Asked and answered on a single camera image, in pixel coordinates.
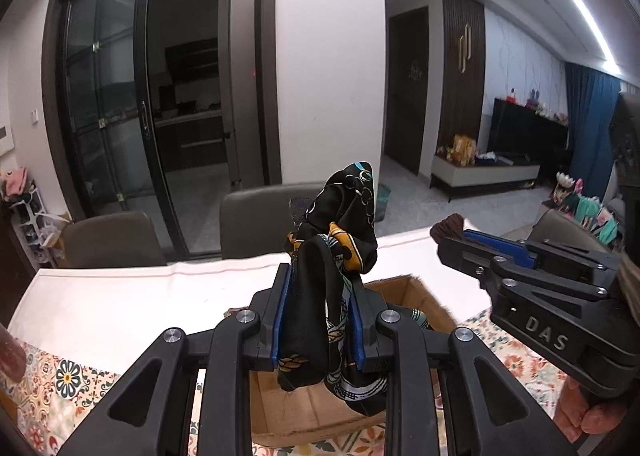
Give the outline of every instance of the door handle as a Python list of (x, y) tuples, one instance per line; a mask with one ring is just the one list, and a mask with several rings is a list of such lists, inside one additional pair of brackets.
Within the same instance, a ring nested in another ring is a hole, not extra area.
[(466, 60), (471, 58), (471, 26), (465, 24)]
[(458, 41), (458, 70), (460, 73), (466, 71), (466, 55), (465, 55), (465, 36), (460, 37)]
[(142, 132), (145, 134), (145, 139), (149, 139), (151, 137), (151, 131), (149, 129), (149, 121), (146, 116), (146, 103), (142, 102)]

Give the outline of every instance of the blue gripper pad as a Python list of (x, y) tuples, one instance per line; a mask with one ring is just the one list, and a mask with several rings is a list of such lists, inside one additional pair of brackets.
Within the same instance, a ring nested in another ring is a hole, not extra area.
[(471, 239), (477, 243), (487, 245), (494, 250), (497, 250), (504, 255), (508, 255), (513, 258), (513, 261), (524, 268), (534, 267), (534, 258), (530, 256), (529, 250), (524, 245), (519, 245), (508, 239), (501, 239), (494, 235), (488, 235), (482, 232), (476, 232), (475, 230), (465, 230), (463, 232), (465, 239)]
[(273, 320), (273, 341), (271, 343), (271, 362), (274, 368), (278, 366), (278, 350), (280, 349), (280, 326), (282, 325), (282, 312), (284, 310), (284, 303), (287, 299), (287, 292), (289, 292), (289, 286), (291, 281), (291, 265), (289, 264), (289, 270), (287, 271), (287, 277), (282, 287), (282, 293), (280, 294), (280, 300), (278, 301), (278, 310)]
[(349, 302), (349, 321), (351, 324), (351, 347), (353, 349), (353, 358), (356, 362), (356, 368), (362, 369), (364, 365), (364, 340), (362, 338), (362, 321), (360, 320), (360, 311), (356, 303), (356, 298), (351, 293)]

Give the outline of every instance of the wooden door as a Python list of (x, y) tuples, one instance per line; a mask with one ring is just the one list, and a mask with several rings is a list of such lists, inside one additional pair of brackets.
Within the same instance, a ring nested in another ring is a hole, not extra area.
[(422, 153), (429, 71), (427, 8), (390, 19), (388, 60), (385, 154), (417, 174)]
[(463, 134), (478, 140), (484, 95), (484, 6), (475, 0), (442, 0), (444, 77), (438, 147)]

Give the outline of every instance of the metal screw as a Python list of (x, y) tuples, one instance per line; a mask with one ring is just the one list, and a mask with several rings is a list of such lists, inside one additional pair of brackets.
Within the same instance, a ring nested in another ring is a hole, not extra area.
[(400, 314), (396, 310), (385, 310), (380, 313), (380, 318), (384, 322), (393, 324), (394, 322), (398, 322), (400, 320)]
[(240, 310), (236, 313), (236, 320), (241, 322), (242, 324), (246, 324), (247, 322), (251, 322), (255, 319), (255, 311), (252, 310)]
[(456, 330), (456, 338), (459, 341), (468, 342), (473, 337), (474, 337), (474, 333), (469, 328), (458, 328)]
[(169, 344), (173, 344), (174, 342), (179, 341), (182, 338), (182, 332), (177, 328), (169, 328), (162, 335), (162, 340), (164, 342), (168, 342)]

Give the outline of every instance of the dining table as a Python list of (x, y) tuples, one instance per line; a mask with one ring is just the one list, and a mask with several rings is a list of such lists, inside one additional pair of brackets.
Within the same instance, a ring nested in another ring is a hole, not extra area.
[[(466, 228), (475, 228), (466, 222)], [(41, 269), (22, 297), (8, 331), (25, 349), (20, 382), (0, 372), (0, 391), (15, 404), (16, 423), (29, 444), (54, 455), (86, 415), (160, 333), (214, 328), (229, 309), (245, 307), (271, 287), (286, 253), (251, 259), (177, 262), (118, 269)], [(490, 321), (491, 301), (472, 277), (440, 263), (430, 229), (378, 239), (378, 259), (363, 282), (412, 275), (454, 321), (471, 328), (553, 415), (566, 376)], [(197, 454), (204, 371), (198, 375), (188, 455)], [(442, 399), (436, 397), (442, 428)], [(384, 424), (328, 440), (267, 448), (254, 455), (382, 456)], [(440, 430), (440, 451), (446, 436)]]

